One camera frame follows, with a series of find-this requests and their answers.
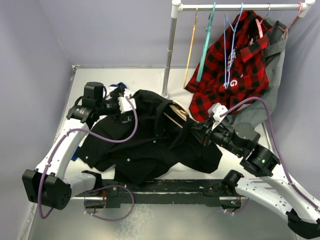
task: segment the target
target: gray wall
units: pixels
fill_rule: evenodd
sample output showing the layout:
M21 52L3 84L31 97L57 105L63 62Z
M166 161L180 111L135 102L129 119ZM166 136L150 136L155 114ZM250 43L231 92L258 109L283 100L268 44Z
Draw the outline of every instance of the gray wall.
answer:
M18 238L29 205L21 180L49 151L71 63L38 0L0 1L0 239Z
M63 49L73 65L84 66L156 66L164 67L171 21L171 0L40 0ZM224 4L239 4L225 0ZM278 3L278 0L246 0L246 4ZM281 3L292 3L282 0ZM183 4L210 4L209 0L182 0ZM211 42L223 33L226 11L216 12ZM228 12L232 21L239 12ZM269 17L281 18L283 11ZM296 11L286 12L290 21ZM196 66L202 54L209 12L199 12L190 66ZM188 59L194 12L179 14L172 66L185 66Z
M282 82L272 115L276 139L293 175L320 199L320 1L288 36Z

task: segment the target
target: metal frame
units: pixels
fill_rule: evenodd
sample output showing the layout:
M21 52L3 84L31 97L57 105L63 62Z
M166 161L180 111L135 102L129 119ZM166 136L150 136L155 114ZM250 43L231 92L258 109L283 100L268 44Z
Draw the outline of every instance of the metal frame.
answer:
M305 0L304 3L302 3L302 10L299 14L300 18L303 18L311 6L315 4L316 0ZM215 10L216 11L240 11L242 5L241 4L216 4ZM168 49L166 54L166 60L165 60L165 68L164 68L164 76L163 76L163 86L162 86L162 92L161 96L164 98L168 98L168 80L169 80L169 73L170 73L170 67L171 67L171 58L172 58L172 52L174 47L174 41L175 41L175 33L176 33L176 26L177 26L177 19L179 12L185 12L185 11L212 11L213 4L190 4L190 5L184 5L181 3L181 0L172 0L172 9L171 9L171 24L170 24L170 34L169 34L169 43L168 43ZM244 4L243 10L299 10L300 4Z

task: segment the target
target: white table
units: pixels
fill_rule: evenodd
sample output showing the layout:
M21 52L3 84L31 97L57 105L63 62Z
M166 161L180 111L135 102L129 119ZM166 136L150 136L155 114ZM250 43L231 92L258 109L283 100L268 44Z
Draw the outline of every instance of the white table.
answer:
M194 70L189 70L190 79ZM79 68L76 70L72 88L64 111L83 94L87 82L101 82L105 86L123 82L135 92L145 89L160 93L164 69L160 68ZM169 98L189 107L192 94L183 89L184 69L171 69L168 91ZM268 147L268 138L262 125L256 128L261 134L259 143ZM160 179L222 179L233 169L248 178L255 177L240 166L240 159L221 148L223 153L218 170L211 174L195 171L180 163L173 166ZM70 161L66 178L91 170L80 159ZM114 168L101 172L102 178L113 179ZM129 205L120 209L104 209L99 214L117 218L128 211ZM203 205L136 205L133 213L120 222L105 222L83 214L83 201L73 199L62 210L54 210L46 220L34 218L30 240L224 240L224 239L293 239L292 233L278 216L251 202L242 213L231 216L219 208Z

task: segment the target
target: black and red checkered shirt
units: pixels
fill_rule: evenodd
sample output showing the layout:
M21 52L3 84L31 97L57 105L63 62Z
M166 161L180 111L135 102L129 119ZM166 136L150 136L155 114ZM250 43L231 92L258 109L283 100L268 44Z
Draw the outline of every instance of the black and red checkered shirt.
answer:
M239 15L232 23L234 27ZM264 51L268 46L272 26L266 21L261 23L263 37L259 38L256 18L262 17L254 11L244 11L239 20L234 39L235 54L230 69L230 85L225 89L225 47L229 57L232 48L233 31L229 26L224 35L208 50L205 56L201 81L197 82L199 65L185 87L194 93L190 104L190 112L197 121L208 118L208 109L215 103L221 103L228 109L249 97L261 97L269 86L266 75Z

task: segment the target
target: black jacket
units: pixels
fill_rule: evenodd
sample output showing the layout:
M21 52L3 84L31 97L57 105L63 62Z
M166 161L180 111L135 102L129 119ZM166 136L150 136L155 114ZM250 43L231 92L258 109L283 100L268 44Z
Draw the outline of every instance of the black jacket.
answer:
M78 157L91 168L105 171L115 165L114 180L141 184L165 174L176 163L194 170L212 173L218 168L222 153L215 144L203 146L190 132L197 124L191 118L178 120L169 105L172 100L139 90L134 94L137 107L138 128L127 142L110 143L88 135ZM164 111L179 121L183 128L169 120ZM134 129L133 121L121 123L108 115L99 121L92 132L103 137L121 140Z

